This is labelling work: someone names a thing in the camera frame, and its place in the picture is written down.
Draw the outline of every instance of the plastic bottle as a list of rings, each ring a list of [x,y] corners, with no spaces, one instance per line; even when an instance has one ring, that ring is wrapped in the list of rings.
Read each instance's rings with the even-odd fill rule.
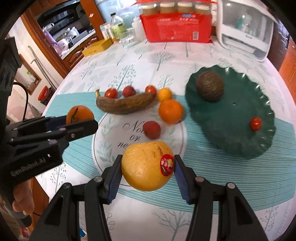
[[[135,30],[137,40],[142,42],[146,38],[146,34],[143,28],[142,23],[139,18],[134,18],[133,23],[131,24]]]
[[[116,13],[111,14],[110,25],[113,30],[116,39],[119,39],[119,34],[126,31],[123,19],[116,15]]]

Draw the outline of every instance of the orange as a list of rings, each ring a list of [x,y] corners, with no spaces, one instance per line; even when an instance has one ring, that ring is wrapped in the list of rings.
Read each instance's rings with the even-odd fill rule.
[[[170,100],[172,96],[173,94],[169,88],[162,88],[157,94],[157,99],[163,102],[164,100]]]
[[[161,119],[168,124],[176,124],[183,116],[183,106],[176,100],[164,100],[158,108]]]
[[[94,119],[94,114],[89,108],[84,105],[76,105],[69,110],[66,116],[66,125],[91,119]]]

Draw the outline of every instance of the banana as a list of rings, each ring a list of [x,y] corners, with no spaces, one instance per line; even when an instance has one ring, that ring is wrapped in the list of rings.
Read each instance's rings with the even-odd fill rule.
[[[136,94],[123,99],[112,99],[100,96],[99,90],[96,90],[97,107],[111,114],[126,115],[145,109],[155,99],[151,93]]]

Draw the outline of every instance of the yellow box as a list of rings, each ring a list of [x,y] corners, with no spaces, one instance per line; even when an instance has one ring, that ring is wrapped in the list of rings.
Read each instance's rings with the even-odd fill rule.
[[[90,44],[85,50],[82,51],[82,53],[85,57],[90,56],[95,53],[105,51],[111,45],[112,45],[111,39],[103,39],[103,40],[100,40],[100,41]]]

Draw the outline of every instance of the human hand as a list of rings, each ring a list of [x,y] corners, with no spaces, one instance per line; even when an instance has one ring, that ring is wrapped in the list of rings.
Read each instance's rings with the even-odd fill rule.
[[[13,197],[15,200],[12,203],[12,208],[15,212],[23,212],[25,215],[33,213],[35,205],[29,181],[17,185],[13,190]]]

